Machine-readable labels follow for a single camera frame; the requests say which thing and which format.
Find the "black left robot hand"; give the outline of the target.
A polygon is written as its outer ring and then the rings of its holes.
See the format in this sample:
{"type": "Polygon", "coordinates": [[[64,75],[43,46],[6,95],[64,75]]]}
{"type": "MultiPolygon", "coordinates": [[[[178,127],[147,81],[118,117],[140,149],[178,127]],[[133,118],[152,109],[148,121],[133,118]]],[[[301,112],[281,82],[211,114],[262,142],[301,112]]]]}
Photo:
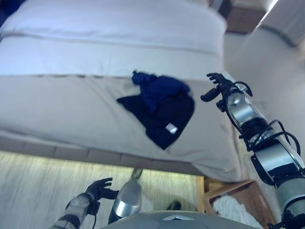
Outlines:
{"type": "Polygon", "coordinates": [[[100,200],[102,198],[110,200],[116,199],[120,191],[110,189],[112,185],[112,180],[112,177],[97,180],[90,184],[86,188],[85,192],[89,193],[95,201],[100,200]]]}

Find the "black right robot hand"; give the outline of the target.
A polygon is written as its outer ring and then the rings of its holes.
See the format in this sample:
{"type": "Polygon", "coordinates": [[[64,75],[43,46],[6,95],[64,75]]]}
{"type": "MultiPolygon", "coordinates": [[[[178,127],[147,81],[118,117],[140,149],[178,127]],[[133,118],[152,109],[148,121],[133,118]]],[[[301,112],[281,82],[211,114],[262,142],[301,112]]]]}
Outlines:
{"type": "Polygon", "coordinates": [[[210,102],[216,98],[220,93],[223,93],[226,89],[233,84],[232,81],[226,79],[220,73],[209,73],[206,75],[216,87],[209,90],[206,94],[201,95],[200,99],[204,102],[210,102]]]}

